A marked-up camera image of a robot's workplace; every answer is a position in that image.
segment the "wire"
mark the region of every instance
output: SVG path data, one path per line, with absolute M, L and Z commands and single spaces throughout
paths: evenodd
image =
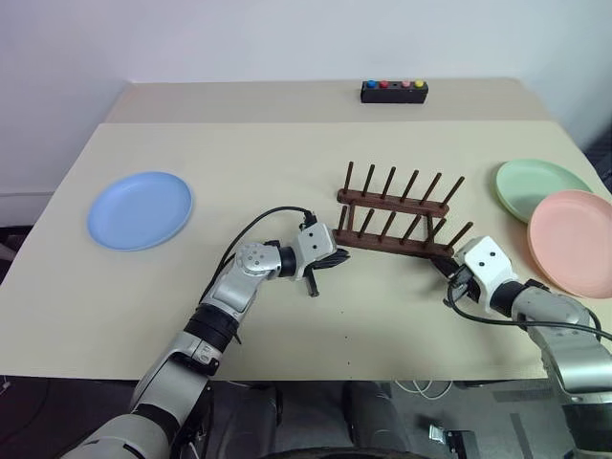
M 448 382 L 447 387 L 440 392 L 438 395 L 434 395 L 433 397 L 428 396 L 425 391 L 426 389 L 421 389 L 421 387 L 419 387 L 419 385 L 415 382 L 414 385 L 416 386 L 416 388 L 419 390 L 419 393 L 425 397 L 428 400 L 440 400 L 441 398 L 443 398 L 445 395 L 448 394 L 448 392 L 450 391 L 450 388 L 452 387 L 452 381 Z
M 577 323 L 565 323 L 565 322 L 551 322 L 543 320 L 530 320 L 530 321 L 515 321 L 515 320 L 494 320 L 492 318 L 483 318 L 468 314 L 457 307 L 454 298 L 452 297 L 452 284 L 448 284 L 447 288 L 447 302 L 450 308 L 463 318 L 473 320 L 474 322 L 488 323 L 489 325 L 513 325 L 517 327 L 553 327 L 553 328 L 569 328 L 572 330 L 580 330 L 581 332 L 592 333 L 596 336 L 601 336 L 612 341 L 612 334 L 598 330 L 597 328 L 587 327 L 586 325 L 579 325 Z
M 417 384 L 416 381 L 412 380 L 412 383 L 414 384 L 415 387 L 417 387 L 417 390 L 408 389 L 401 382 L 399 382 L 397 380 L 395 381 L 395 384 L 397 384 L 404 392 L 407 392 L 408 394 L 420 394 L 422 391 L 428 390 L 431 387 L 431 385 L 433 384 L 433 381 L 430 380 L 423 389 L 419 389 L 419 385 Z
M 2 375 L 2 378 L 4 379 L 4 382 L 2 383 L 2 390 L 0 390 L 0 395 L 3 395 L 7 390 L 9 390 L 9 387 L 11 387 L 11 382 L 7 380 L 7 376 Z
M 195 445 L 193 445 L 193 442 L 189 442 L 189 447 L 191 448 L 191 452 L 193 452 L 193 457 L 195 457 L 195 459 L 200 459 L 200 454 L 198 454 L 198 450 L 195 448 Z
M 344 263 L 348 260 L 351 255 L 345 249 L 336 249 L 334 253 L 326 256 L 322 260 L 314 262 L 311 266 L 313 270 L 327 270 L 329 268 L 335 268 L 340 263 Z
M 26 424 L 24 424 L 20 428 L 15 429 L 13 432 L 6 434 L 4 437 L 0 438 L 0 445 L 5 445 L 10 440 L 12 440 L 14 437 L 19 435 L 23 430 L 25 430 L 26 428 L 32 425 L 32 423 L 36 420 L 38 415 L 42 412 L 42 409 L 45 407 L 45 404 L 47 403 L 47 399 L 49 398 L 50 386 L 51 386 L 51 380 L 47 379 L 47 384 L 45 386 L 45 393 L 42 396 L 42 399 L 40 400 L 40 403 L 38 404 L 38 407 L 34 411 L 33 415 L 30 417 L 30 419 L 28 420 Z
M 432 400 L 432 401 L 433 400 L 440 400 L 441 398 L 443 398 L 445 395 L 448 394 L 448 392 L 450 391 L 450 388 L 452 387 L 452 381 L 449 381 L 447 387 L 442 392 L 440 392 L 438 395 L 429 396 L 429 395 L 426 394 L 426 392 L 431 388 L 431 385 L 433 384 L 433 381 L 427 382 L 427 385 L 425 387 L 421 388 L 416 381 L 412 380 L 412 383 L 414 384 L 414 386 L 416 387 L 417 390 L 408 389 L 405 385 L 403 385 L 399 381 L 394 381 L 394 383 L 396 385 L 398 385 L 404 392 L 407 392 L 409 394 L 419 394 L 424 399 L 428 399 L 428 400 Z
M 226 383 L 231 384 L 231 385 L 236 385 L 238 387 L 245 387 L 247 389 L 251 389 L 252 388 L 252 385 L 242 384 L 241 382 L 236 382 L 236 381 L 226 381 Z
M 208 283 L 207 287 L 205 288 L 204 292 L 202 293 L 202 296 L 200 297 L 200 301 L 202 301 L 204 299 L 204 297 L 207 295 L 207 293 L 210 290 L 210 288 L 214 285 L 214 283 L 217 280 L 217 277 L 219 276 L 221 271 L 224 270 L 224 268 L 231 261 L 233 255 L 230 256 L 230 252 L 234 248 L 234 246 L 237 244 L 237 242 L 242 238 L 242 236 L 244 236 L 247 233 L 247 231 L 249 231 L 252 227 L 254 227 L 263 218 L 267 217 L 271 213 L 279 212 L 279 211 L 282 211 L 282 210 L 295 210 L 297 212 L 302 212 L 305 216 L 312 215 L 312 212 L 310 210 L 306 209 L 306 208 L 298 208 L 298 207 L 295 207 L 295 206 L 281 206 L 279 208 L 271 208 L 269 210 L 266 210 L 264 213 L 262 213 L 261 215 L 256 217 L 252 222 L 250 222 L 248 225 L 246 225 L 238 233 L 238 235 L 236 237 L 234 237 L 233 240 L 229 243 L 228 247 L 226 248 L 226 251 L 223 253 L 223 256 L 221 257 L 221 260 L 219 260 L 219 264 L 217 265 L 217 269 L 215 270 L 214 274 L 212 275 L 212 278 L 210 279 L 210 282 Z
M 597 317 L 597 314 L 595 314 L 589 308 L 586 308 L 586 310 L 589 312 L 589 316 L 593 319 L 593 323 L 595 324 L 595 329 L 598 331 L 601 331 L 600 318 Z M 597 335 L 597 341 L 601 341 L 601 336 Z

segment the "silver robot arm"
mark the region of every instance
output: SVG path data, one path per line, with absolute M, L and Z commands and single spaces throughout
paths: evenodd
M 210 397 L 208 380 L 261 284 L 284 276 L 298 280 L 307 273 L 312 278 L 317 262 L 336 251 L 332 232 L 316 219 L 301 226 L 289 247 L 276 242 L 238 248 L 185 329 L 138 383 L 130 413 L 110 420 L 64 458 L 163 459 L 181 448 L 189 434 L 186 426 L 201 424 Z
M 486 311 L 521 323 L 590 324 L 589 311 L 572 297 L 551 293 L 534 280 L 518 282 L 510 260 L 489 236 L 469 241 L 455 259 L 459 269 L 449 277 L 453 298 L 467 293 Z M 541 350 L 544 369 L 574 437 L 576 456 L 612 457 L 610 352 L 587 331 L 523 329 Z

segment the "table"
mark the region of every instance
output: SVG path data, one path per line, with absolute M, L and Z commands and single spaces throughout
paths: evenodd
M 130 86 L 106 122 L 388 122 L 550 120 L 536 95 L 510 78 L 429 79 L 423 105 L 361 104 L 361 83 L 252 81 Z
M 441 171 L 432 199 L 465 175 L 440 239 L 471 220 L 470 236 L 492 236 L 521 279 L 546 281 L 529 255 L 526 227 L 490 190 L 500 164 L 523 157 L 565 166 L 611 199 L 550 120 L 101 124 L 0 287 L 0 373 L 138 379 L 185 326 L 225 246 L 252 217 L 294 205 L 337 224 L 335 194 L 348 161 L 355 162 L 355 186 L 371 163 L 377 165 L 371 190 L 382 189 L 395 165 L 389 193 L 401 193 L 412 170 L 420 169 L 414 196 Z M 97 246 L 85 228 L 92 201 L 109 183 L 143 170 L 165 170 L 189 183 L 195 207 L 185 229 L 147 251 Z M 358 214 L 357 224 L 363 217 Z M 385 217 L 375 216 L 372 230 L 381 230 Z M 297 214 L 276 214 L 248 239 L 289 241 L 298 223 Z M 398 216 L 389 234 L 406 225 Z M 265 284 L 241 327 L 244 344 L 229 346 L 218 378 L 544 376 L 539 351 L 522 331 L 472 323 L 446 308 L 445 282 L 425 260 L 350 252 L 347 263 L 317 273 L 318 298 L 308 297 L 302 282 Z M 612 328 L 610 300 L 583 303 Z M 462 306 L 477 311 L 467 301 Z

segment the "floor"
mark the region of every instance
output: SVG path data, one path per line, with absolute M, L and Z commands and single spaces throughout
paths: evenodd
M 121 414 L 132 392 L 128 382 L 9 381 L 11 386 L 0 396 L 0 413 L 4 414 L 0 418 L 0 458 L 10 459 L 59 457 L 85 434 Z M 435 393 L 444 386 L 438 382 L 430 390 Z M 340 408 L 341 382 L 280 382 L 278 387 L 284 396 L 284 414 L 276 436 L 277 451 L 352 445 Z M 544 380 L 469 389 L 454 386 L 447 396 L 433 402 L 404 393 L 393 383 L 388 387 L 412 452 L 426 457 L 451 457 L 445 447 L 428 440 L 429 424 L 473 430 L 483 459 L 562 457 L 572 446 L 562 412 Z M 224 425 L 246 390 L 227 382 L 215 383 L 209 458 L 216 456 Z

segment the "green plate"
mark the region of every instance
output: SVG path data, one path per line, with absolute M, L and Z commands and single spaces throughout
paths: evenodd
M 497 197 L 512 215 L 525 223 L 529 223 L 537 205 L 546 196 L 564 189 L 591 192 L 591 188 L 569 170 L 542 160 L 508 161 L 495 176 Z

